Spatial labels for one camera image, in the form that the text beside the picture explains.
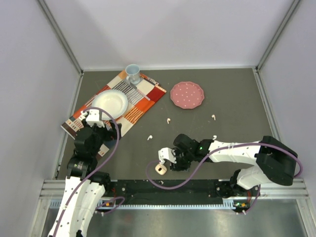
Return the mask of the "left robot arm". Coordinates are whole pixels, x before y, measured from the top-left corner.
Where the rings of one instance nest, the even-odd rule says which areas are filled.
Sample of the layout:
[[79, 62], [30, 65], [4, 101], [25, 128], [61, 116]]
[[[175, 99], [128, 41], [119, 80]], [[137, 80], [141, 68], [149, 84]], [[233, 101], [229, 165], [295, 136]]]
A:
[[121, 139], [121, 124], [111, 128], [89, 126], [77, 131], [74, 152], [67, 165], [65, 188], [50, 237], [84, 237], [99, 199], [112, 190], [108, 173], [96, 171], [97, 155], [105, 142]]

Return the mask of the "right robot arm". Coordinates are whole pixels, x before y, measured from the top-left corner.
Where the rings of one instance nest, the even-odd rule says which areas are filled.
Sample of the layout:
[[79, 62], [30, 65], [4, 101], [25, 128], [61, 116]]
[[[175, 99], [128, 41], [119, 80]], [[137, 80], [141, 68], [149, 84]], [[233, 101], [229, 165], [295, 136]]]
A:
[[178, 135], [173, 148], [168, 149], [166, 159], [170, 169], [183, 171], [196, 162], [230, 162], [249, 164], [230, 178], [229, 195], [240, 196], [246, 191], [265, 183], [282, 186], [293, 184], [298, 155], [271, 136], [253, 143], [225, 143], [213, 139], [198, 142], [185, 134]]

